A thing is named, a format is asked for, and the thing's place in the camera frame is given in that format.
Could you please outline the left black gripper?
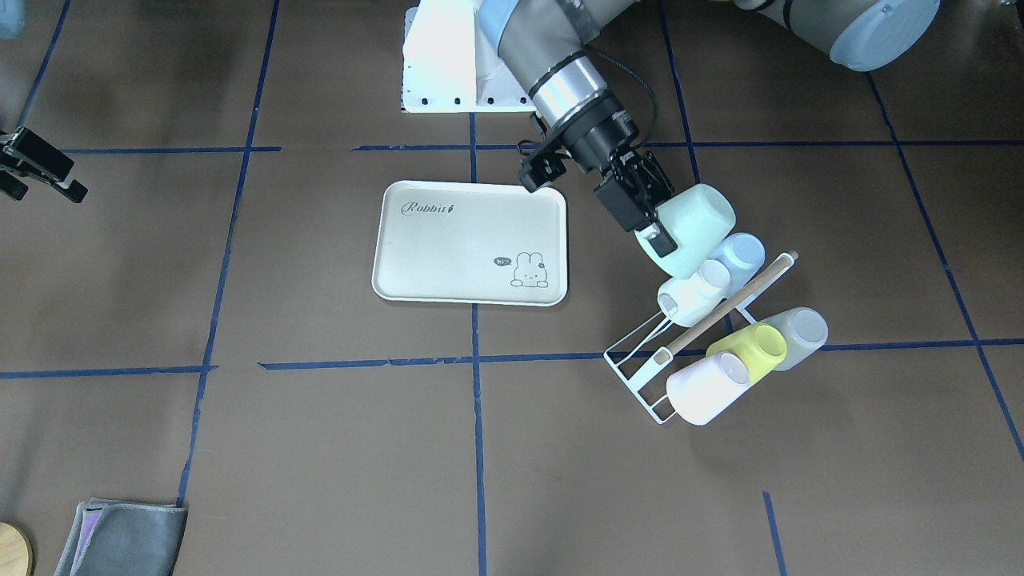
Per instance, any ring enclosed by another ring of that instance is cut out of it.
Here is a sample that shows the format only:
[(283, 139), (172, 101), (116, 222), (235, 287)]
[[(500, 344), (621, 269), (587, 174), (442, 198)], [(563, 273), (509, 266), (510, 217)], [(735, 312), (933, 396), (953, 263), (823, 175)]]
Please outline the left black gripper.
[(675, 196), (662, 163), (654, 153), (638, 149), (620, 149), (632, 145), (639, 128), (628, 110), (613, 94), (601, 94), (585, 102), (568, 118), (553, 126), (556, 147), (566, 150), (584, 172), (604, 170), (617, 150), (617, 156), (594, 190), (612, 218), (626, 232), (639, 232), (659, 258), (679, 248), (678, 242), (663, 225), (658, 208)]

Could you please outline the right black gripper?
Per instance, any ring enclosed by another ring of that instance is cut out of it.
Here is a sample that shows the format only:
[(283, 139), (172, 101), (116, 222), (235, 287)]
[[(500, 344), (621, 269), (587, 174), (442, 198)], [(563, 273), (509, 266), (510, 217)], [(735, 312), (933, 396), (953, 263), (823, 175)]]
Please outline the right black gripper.
[(14, 201), (22, 201), (28, 186), (22, 179), (32, 178), (51, 186), (73, 203), (80, 204), (88, 187), (74, 179), (74, 161), (28, 127), (15, 128), (11, 134), (1, 132), (1, 192)]

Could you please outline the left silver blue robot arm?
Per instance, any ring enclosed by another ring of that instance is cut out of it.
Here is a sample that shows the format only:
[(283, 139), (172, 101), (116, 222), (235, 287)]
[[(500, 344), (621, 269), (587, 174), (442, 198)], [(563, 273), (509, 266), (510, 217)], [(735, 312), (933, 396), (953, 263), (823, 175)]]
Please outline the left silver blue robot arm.
[(831, 59), (856, 20), (859, 51), (910, 50), (938, 1), (630, 2), (596, 39), (662, 102), (656, 153), (680, 187), (720, 189), (740, 230), (826, 260), (933, 254), (869, 55)]

